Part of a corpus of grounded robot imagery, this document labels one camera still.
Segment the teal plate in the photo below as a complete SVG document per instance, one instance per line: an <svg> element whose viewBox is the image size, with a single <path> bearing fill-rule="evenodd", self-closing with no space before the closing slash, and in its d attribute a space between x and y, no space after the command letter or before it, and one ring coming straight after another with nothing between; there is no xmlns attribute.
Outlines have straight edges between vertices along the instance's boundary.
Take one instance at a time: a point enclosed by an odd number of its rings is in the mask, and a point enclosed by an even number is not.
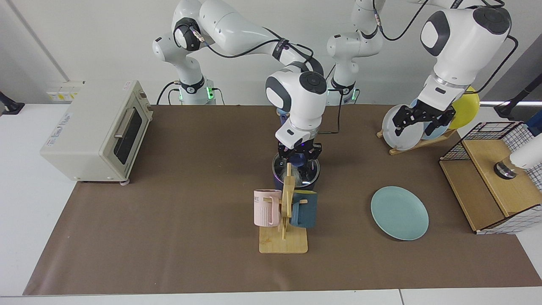
<svg viewBox="0 0 542 305"><path fill-rule="evenodd" d="M418 239L429 227L423 203L401 187L386 186L376 191L371 200L371 213L382 231L401 240Z"/></svg>

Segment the yellow plate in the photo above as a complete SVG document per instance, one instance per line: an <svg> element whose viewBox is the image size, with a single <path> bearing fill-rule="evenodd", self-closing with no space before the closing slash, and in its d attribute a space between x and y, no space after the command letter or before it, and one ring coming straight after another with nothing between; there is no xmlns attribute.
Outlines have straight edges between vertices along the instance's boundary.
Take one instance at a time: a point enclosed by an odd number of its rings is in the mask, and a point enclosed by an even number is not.
<svg viewBox="0 0 542 305"><path fill-rule="evenodd" d="M476 91L469 87L467 91ZM474 119L480 109L480 97L478 94L464 94L460 99L452 103L455 116L450 123L449 129L461 128Z"/></svg>

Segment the wooden shelf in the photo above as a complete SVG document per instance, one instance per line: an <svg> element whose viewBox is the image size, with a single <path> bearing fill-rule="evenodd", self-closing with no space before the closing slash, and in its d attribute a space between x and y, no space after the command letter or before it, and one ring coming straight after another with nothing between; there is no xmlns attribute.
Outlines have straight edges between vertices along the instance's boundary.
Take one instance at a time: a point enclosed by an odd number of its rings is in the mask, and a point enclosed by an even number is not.
<svg viewBox="0 0 542 305"><path fill-rule="evenodd" d="M440 165L473 231L504 218L471 161L440 161Z"/></svg>
<svg viewBox="0 0 542 305"><path fill-rule="evenodd" d="M542 202L542 193L527 175L505 180L495 174L495 163L510 154L502 140L466 140L463 146L504 216L514 215Z"/></svg>

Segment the white wall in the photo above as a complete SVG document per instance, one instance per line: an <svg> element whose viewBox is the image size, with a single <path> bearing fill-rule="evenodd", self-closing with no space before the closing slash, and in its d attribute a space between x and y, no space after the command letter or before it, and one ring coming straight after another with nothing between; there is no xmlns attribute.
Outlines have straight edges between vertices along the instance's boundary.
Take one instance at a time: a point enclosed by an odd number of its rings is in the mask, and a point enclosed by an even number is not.
<svg viewBox="0 0 542 305"><path fill-rule="evenodd" d="M326 72L333 65L325 50L327 39L353 31L350 24L353 0L226 1L247 19L312 47ZM139 79L151 99L157 97L165 83L176 78L173 67L154 57L151 43L169 31L177 2L14 0L71 80ZM388 36L400 33L418 7L405 0L388 0L382 13ZM495 81L542 33L542 23L538 20L540 0L508 1L506 8L512 15L512 34L520 40L520 48ZM420 28L436 9L424 8L412 29L401 40L386 42L379 55L357 60L361 71L357 82L362 89L360 102L409 103L418 95L435 62L420 44ZM476 85L485 81L511 46L506 43L496 59L480 73ZM227 104L266 104L263 84L268 75L280 68L280 64L265 55L228 60L200 50L193 56L200 61L204 74L222 88Z"/></svg>
<svg viewBox="0 0 542 305"><path fill-rule="evenodd" d="M0 0L0 91L24 103L48 103L46 81L65 81L5 0Z"/></svg>

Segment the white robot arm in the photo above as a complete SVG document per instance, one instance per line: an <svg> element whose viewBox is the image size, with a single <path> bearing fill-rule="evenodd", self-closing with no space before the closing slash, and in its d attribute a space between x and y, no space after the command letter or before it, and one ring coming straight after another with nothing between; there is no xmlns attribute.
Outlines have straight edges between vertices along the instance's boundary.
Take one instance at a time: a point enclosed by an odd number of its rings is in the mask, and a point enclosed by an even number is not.
<svg viewBox="0 0 542 305"><path fill-rule="evenodd" d="M397 136L417 122L431 122L426 134L448 125L455 114L450 105L465 93L508 36L511 19L506 9L484 7L479 1L464 2L460 7L477 2L480 6L439 10L423 26L422 45L437 58L437 63L416 106L402 106L394 115ZM433 0L431 4L453 7L457 2Z"/></svg>
<svg viewBox="0 0 542 305"><path fill-rule="evenodd" d="M503 179L515 178L523 169L542 163L542 134L527 142L510 156L495 164L495 173Z"/></svg>
<svg viewBox="0 0 542 305"><path fill-rule="evenodd" d="M385 0L374 0L374 3L381 11ZM373 0L356 0L350 21L356 28L355 33L340 33L327 41L327 52L335 59L335 70L327 86L336 90L330 91L328 105L339 105L339 101L348 104L352 100L359 72L353 59L376 55L382 49L383 38L377 28Z"/></svg>
<svg viewBox="0 0 542 305"><path fill-rule="evenodd" d="M185 105L215 104L211 95L213 82L201 71L199 62L187 55L190 51L179 48L170 33L166 33L152 42L156 57L169 62L177 70L179 76L179 98Z"/></svg>
<svg viewBox="0 0 542 305"><path fill-rule="evenodd" d="M209 47L226 58L268 54L283 63L285 68L266 82L269 101L290 113L275 136L288 149L314 139L324 113L327 87L321 64L301 52L303 46L251 23L221 0L203 4L181 0L174 13L172 32L174 42L188 51ZM216 52L213 43L231 55Z"/></svg>

